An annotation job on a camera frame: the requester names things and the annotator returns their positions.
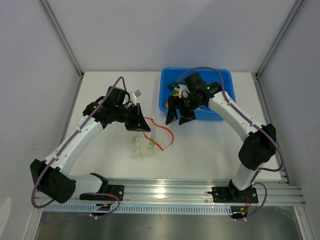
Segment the clear zip bag orange zipper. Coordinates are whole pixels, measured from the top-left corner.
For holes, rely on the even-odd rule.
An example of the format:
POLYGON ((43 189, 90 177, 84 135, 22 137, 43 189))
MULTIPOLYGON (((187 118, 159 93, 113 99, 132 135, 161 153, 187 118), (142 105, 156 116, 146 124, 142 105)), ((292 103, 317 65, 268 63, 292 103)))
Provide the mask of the clear zip bag orange zipper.
POLYGON ((175 142, 175 135, 168 127, 158 124, 153 117, 144 117, 147 124, 150 124, 151 132, 133 132, 128 141, 129 154, 133 158, 146 158, 155 156, 171 147, 175 142), (147 144, 153 146, 154 153, 145 157, 136 154, 133 148, 133 139, 136 136, 144 138, 147 144))

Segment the white green cauliflower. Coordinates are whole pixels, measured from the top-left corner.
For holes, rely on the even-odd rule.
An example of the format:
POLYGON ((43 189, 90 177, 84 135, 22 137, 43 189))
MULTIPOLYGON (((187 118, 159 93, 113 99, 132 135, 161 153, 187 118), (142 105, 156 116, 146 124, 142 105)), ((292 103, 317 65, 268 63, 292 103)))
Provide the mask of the white green cauliflower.
POLYGON ((146 157, 155 153, 152 145, 147 144, 142 136, 135 136, 133 138, 133 148, 135 153, 140 157, 146 157))

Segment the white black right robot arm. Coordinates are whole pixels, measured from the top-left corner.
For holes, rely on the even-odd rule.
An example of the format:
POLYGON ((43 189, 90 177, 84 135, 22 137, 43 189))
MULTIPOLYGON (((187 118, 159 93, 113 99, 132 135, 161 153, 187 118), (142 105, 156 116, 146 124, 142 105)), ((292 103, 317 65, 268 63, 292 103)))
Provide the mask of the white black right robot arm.
POLYGON ((168 97, 166 124, 179 125, 195 120, 195 109, 205 106, 218 113, 238 134, 242 146, 238 152, 240 166, 229 181, 227 192, 232 202, 249 196, 253 182, 277 150, 276 129, 261 124, 242 112, 225 90, 223 82, 206 83, 196 72, 177 84, 178 95, 168 97))

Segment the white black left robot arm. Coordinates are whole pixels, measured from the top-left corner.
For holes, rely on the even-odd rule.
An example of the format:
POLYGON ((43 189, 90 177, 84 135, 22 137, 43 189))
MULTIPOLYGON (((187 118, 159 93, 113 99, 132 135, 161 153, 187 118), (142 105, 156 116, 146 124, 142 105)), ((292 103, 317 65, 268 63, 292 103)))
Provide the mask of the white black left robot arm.
POLYGON ((105 96, 86 106, 71 134, 44 160, 35 159, 30 165, 34 185, 38 191, 60 204, 72 196, 81 200, 114 199, 109 181, 97 173, 79 178, 70 172, 82 152, 108 125, 123 123, 127 131, 150 132, 137 98, 139 90, 127 92, 110 86, 105 96))

